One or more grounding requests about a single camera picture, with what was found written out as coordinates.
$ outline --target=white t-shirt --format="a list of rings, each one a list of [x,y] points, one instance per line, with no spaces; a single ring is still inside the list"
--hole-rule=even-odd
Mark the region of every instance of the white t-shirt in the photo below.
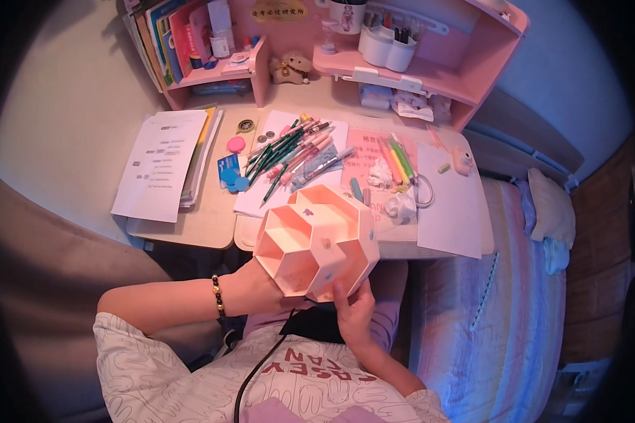
[[[97,314],[94,335],[103,398],[114,422],[224,422],[237,392],[273,348],[282,325],[255,330],[228,355],[191,373],[165,343],[119,317]],[[448,422],[433,391],[403,397],[360,368],[342,344],[289,335],[254,375],[240,411],[278,398],[306,422],[329,422],[358,405],[386,422]]]

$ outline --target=pink hexagonal pen holder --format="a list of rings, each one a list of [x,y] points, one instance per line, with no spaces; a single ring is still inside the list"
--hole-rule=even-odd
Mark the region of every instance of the pink hexagonal pen holder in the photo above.
[[[254,257],[285,296],[333,301],[333,281],[342,281],[350,295],[379,261],[374,217],[327,185],[303,188],[266,212]]]

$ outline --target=shelf bracket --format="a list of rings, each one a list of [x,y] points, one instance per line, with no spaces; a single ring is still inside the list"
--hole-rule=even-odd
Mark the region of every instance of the shelf bracket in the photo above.
[[[373,68],[363,68],[356,66],[353,70],[353,76],[341,75],[343,80],[351,80],[354,82],[364,82],[372,85],[381,85],[383,87],[401,89],[412,93],[417,93],[426,98],[430,97],[433,93],[421,89],[423,83],[418,78],[412,78],[407,75],[400,75],[400,80],[382,78],[379,76],[379,72]],[[334,80],[339,80],[339,75],[334,75]]]

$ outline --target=mattress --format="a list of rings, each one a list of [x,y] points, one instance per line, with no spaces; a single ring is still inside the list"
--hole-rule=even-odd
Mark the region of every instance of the mattress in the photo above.
[[[566,277],[546,274],[543,244],[524,234],[517,188],[482,182],[499,252],[491,289],[483,300],[495,254],[410,262],[410,369],[454,423],[534,422],[559,361]]]

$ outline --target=pen cup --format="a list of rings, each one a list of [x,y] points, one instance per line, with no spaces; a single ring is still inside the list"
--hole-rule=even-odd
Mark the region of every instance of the pen cup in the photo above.
[[[412,62],[415,51],[416,42],[413,39],[409,38],[409,44],[393,40],[385,66],[391,71],[404,72]]]
[[[378,26],[369,29],[363,26],[357,49],[362,53],[365,62],[374,66],[386,66],[394,38],[395,33],[389,28]]]

